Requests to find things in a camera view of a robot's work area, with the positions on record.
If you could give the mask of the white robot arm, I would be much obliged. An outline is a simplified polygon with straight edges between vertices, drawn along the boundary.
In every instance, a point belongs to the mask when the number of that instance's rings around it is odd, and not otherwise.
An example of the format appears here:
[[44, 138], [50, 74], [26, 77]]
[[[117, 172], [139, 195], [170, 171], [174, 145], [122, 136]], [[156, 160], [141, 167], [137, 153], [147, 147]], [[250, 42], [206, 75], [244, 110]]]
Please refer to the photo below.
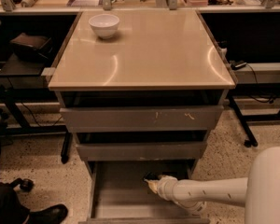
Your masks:
[[280, 224], [280, 147], [270, 147], [254, 159], [247, 177], [211, 181], [179, 180], [170, 175], [145, 178], [162, 199], [192, 214], [208, 202], [242, 206], [245, 224]]

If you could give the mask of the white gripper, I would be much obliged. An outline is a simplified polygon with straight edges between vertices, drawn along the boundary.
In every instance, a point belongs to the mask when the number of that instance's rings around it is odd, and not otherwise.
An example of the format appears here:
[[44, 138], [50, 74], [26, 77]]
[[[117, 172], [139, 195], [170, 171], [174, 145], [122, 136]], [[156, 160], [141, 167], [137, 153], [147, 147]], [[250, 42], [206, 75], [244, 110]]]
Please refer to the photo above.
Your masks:
[[159, 194], [161, 198], [166, 201], [174, 200], [174, 185], [178, 180], [169, 175], [162, 175], [159, 182], [158, 180], [146, 179], [145, 182], [148, 184], [148, 187], [152, 190], [153, 193]]

